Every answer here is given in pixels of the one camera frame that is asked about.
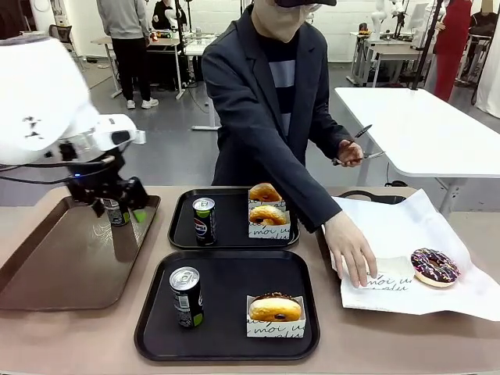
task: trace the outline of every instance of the face mask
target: face mask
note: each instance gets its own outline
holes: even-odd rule
[[[253,12],[266,31],[273,38],[288,43],[314,5],[301,5],[294,8],[282,8],[274,0],[255,0]]]

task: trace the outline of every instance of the pastry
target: pastry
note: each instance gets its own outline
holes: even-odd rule
[[[248,197],[254,201],[260,202],[278,202],[282,200],[273,185],[264,183],[258,184],[250,189]]]
[[[263,322],[295,322],[302,308],[292,297],[276,292],[254,299],[248,313],[251,319]]]
[[[283,225],[287,223],[287,215],[271,205],[260,205],[250,211],[248,218],[252,223],[262,225]]]
[[[456,264],[442,252],[420,248],[412,254],[415,276],[425,284],[444,288],[453,285],[460,272]]]

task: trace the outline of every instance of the black tray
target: black tray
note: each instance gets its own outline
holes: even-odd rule
[[[196,241],[193,222],[193,202],[198,198],[211,198],[216,203],[217,242],[200,246]],[[291,215],[291,233],[288,240],[270,240],[248,237],[248,188],[195,189],[183,193],[177,201],[169,229],[169,241],[183,250],[286,248],[300,235],[297,219]]]
[[[196,328],[179,325],[170,274],[200,273],[205,316]],[[246,296],[281,291],[304,298],[302,338],[246,337]],[[159,265],[135,330],[137,350],[152,361],[292,360],[311,354],[320,339],[307,265],[285,251],[176,252]]]

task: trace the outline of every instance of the person in red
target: person in red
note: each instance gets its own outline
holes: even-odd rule
[[[467,43],[471,7],[470,0],[450,0],[443,23],[437,25],[440,31],[434,46],[434,60],[426,89],[446,102],[450,99]]]

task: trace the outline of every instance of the white wall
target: white wall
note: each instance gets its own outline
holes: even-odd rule
[[[73,39],[77,51],[81,55],[105,55],[102,46],[92,45],[91,40],[104,36],[95,0],[64,0],[68,18],[73,25]],[[407,20],[416,4],[427,0],[410,0]],[[500,0],[494,0],[494,9]],[[146,5],[148,21],[151,22],[156,0]],[[180,0],[183,10],[188,13],[188,6]],[[480,9],[481,0],[473,1],[473,13]],[[386,1],[386,11],[390,12],[392,4]],[[361,22],[368,23],[371,28],[370,14],[375,10],[374,0],[337,0],[337,6],[322,6],[315,15],[314,26],[328,41],[328,57],[332,62],[351,61],[353,43],[349,32],[357,31]],[[226,30],[232,20],[240,16],[239,0],[193,0],[191,18],[193,27],[201,27],[202,31],[221,33]],[[389,16],[382,24],[382,30],[394,30],[396,20]]]

